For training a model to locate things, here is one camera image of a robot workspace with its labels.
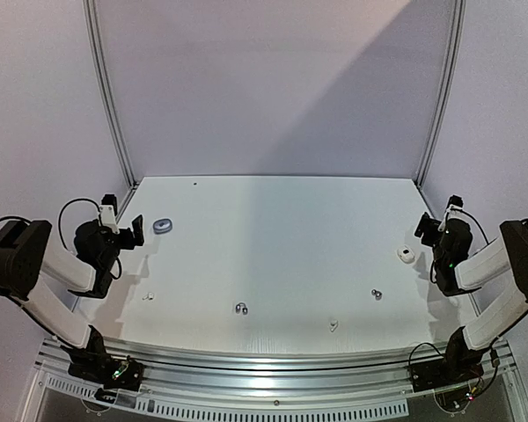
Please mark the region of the right aluminium frame post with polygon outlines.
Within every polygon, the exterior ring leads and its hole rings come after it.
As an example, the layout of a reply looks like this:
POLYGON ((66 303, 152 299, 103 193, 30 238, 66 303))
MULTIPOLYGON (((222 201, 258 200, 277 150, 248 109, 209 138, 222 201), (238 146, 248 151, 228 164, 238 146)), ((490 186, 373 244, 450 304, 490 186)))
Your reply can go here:
POLYGON ((437 90, 435 110, 430 122, 421 161, 414 178, 414 183, 419 190, 422 189, 427 180, 429 167, 436 150, 438 136, 444 123, 446 106, 451 93, 454 72, 458 61, 465 13, 466 1, 461 0, 452 2, 450 28, 445 45, 445 55, 437 90))

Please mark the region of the left aluminium frame post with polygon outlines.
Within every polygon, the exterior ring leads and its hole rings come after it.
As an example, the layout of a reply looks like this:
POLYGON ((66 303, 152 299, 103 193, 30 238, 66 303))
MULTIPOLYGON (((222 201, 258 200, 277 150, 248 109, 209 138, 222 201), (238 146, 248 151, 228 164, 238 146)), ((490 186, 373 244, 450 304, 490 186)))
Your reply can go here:
POLYGON ((105 111, 106 122, 114 144, 115 154, 128 188, 135 189, 138 186, 138 180, 133 170, 114 101, 113 88, 106 65, 106 55, 100 31, 98 2, 84 0, 83 7, 92 53, 92 62, 98 81, 100 98, 105 111))

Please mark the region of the dark round earbud pair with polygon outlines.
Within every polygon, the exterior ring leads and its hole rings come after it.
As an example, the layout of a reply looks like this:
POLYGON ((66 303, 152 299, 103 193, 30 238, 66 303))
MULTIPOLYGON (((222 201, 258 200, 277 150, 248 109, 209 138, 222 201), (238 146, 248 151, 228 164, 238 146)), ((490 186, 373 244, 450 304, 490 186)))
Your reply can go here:
POLYGON ((383 297, 382 292, 381 292, 381 291, 378 291, 378 290, 376 290, 376 289, 372 289, 372 290, 371 290, 371 294, 374 296, 374 298, 375 298, 377 301, 381 300, 382 297, 383 297))

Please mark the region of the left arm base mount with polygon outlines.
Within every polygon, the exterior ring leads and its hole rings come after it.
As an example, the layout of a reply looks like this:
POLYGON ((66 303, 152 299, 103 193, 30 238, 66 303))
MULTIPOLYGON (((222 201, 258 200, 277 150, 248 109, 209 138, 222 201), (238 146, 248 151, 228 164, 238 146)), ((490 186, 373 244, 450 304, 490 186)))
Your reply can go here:
POLYGON ((62 349, 70 357, 68 373, 71 376, 101 384, 103 389, 138 391, 141 387, 145 366, 130 356, 114 357, 64 346, 62 349))

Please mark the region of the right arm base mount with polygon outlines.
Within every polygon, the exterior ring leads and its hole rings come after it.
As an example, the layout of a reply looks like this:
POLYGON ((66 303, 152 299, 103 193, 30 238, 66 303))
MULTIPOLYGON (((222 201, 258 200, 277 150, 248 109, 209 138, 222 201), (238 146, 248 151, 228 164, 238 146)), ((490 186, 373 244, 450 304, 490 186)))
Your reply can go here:
POLYGON ((445 358, 424 360, 408 367, 414 392, 441 389, 462 382, 475 380, 483 375, 482 355, 448 361, 445 358))

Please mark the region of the silver ear-hook earbud pair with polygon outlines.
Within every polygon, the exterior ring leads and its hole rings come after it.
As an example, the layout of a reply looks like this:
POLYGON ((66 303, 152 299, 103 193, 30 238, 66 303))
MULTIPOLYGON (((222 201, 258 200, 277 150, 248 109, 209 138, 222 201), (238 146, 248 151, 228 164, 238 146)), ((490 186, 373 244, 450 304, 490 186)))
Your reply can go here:
POLYGON ((248 308, 245 303, 239 302, 235 305, 235 313, 238 315, 246 316, 248 314, 248 308))

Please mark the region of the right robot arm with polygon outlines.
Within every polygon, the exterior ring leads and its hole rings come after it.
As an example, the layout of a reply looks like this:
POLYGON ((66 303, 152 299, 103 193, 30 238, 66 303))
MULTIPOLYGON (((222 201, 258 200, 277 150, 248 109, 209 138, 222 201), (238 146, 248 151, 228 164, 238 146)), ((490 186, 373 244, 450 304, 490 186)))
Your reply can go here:
POLYGON ((507 273, 503 291, 473 321, 459 328, 448 345, 457 350, 442 358, 437 375, 455 383, 472 366, 469 352, 487 350, 528 313, 528 219, 499 226, 500 235, 470 254, 470 224, 446 215, 442 221, 423 214, 414 231, 432 250, 429 280, 447 296, 471 294, 507 273))

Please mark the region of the front aluminium rail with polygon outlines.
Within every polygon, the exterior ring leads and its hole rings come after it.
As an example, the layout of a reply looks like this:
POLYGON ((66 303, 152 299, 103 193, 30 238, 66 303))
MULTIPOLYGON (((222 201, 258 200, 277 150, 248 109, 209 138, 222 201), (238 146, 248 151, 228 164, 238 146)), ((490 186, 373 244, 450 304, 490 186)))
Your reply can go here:
POLYGON ((409 365, 436 357, 428 346, 369 353, 266 355, 203 352, 108 339, 106 349, 144 364, 145 391, 249 397, 365 395, 376 390, 406 395, 413 389, 409 365))

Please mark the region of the white earbud charging case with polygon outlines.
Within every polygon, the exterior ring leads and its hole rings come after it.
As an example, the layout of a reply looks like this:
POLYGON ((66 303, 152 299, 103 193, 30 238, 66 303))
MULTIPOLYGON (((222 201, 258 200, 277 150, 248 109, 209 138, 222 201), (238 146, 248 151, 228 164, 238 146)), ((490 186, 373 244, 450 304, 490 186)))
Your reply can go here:
POLYGON ((409 265, 415 262, 414 251, 406 245, 400 247, 397 251, 398 258, 405 264, 409 265))

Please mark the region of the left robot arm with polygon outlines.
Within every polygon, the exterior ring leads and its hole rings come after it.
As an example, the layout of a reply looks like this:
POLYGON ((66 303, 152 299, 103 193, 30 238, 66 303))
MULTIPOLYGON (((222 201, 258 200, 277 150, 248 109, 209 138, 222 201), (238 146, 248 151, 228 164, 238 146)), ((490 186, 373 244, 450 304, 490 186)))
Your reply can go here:
POLYGON ((73 313, 46 281, 61 282, 72 294, 104 299, 123 276, 120 254, 144 245, 143 216, 127 229, 102 225, 98 219, 77 228, 72 254, 51 237, 47 220, 0 218, 0 296, 24 312, 65 346, 85 349, 96 336, 93 326, 73 313))

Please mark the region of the aluminium frame post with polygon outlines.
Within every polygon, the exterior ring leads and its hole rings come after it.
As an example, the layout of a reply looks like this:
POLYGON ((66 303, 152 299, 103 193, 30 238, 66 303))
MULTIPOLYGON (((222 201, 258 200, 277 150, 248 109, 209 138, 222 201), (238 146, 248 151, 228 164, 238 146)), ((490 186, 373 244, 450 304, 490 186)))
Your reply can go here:
POLYGON ((113 88, 106 65, 106 55, 100 31, 98 2, 84 0, 83 7, 92 53, 92 62, 98 81, 100 98, 105 111, 106 122, 114 144, 115 154, 128 188, 135 189, 138 186, 138 180, 133 170, 114 101, 113 88))
POLYGON ((466 1, 461 0, 452 2, 450 28, 445 45, 445 55, 437 90, 435 110, 430 122, 421 161, 414 178, 414 183, 419 190, 422 189, 427 180, 429 167, 436 150, 438 136, 444 123, 446 106, 451 93, 454 72, 458 61, 465 13, 466 1))

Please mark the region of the blue-grey earbud charging case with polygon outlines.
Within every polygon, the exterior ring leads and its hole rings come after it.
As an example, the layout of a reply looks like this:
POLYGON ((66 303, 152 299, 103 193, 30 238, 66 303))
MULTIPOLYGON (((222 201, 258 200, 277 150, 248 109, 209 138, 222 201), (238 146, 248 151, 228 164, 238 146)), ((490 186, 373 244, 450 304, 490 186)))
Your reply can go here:
POLYGON ((156 235, 162 235, 172 230, 172 220, 169 218, 158 219, 152 224, 153 232, 156 235))

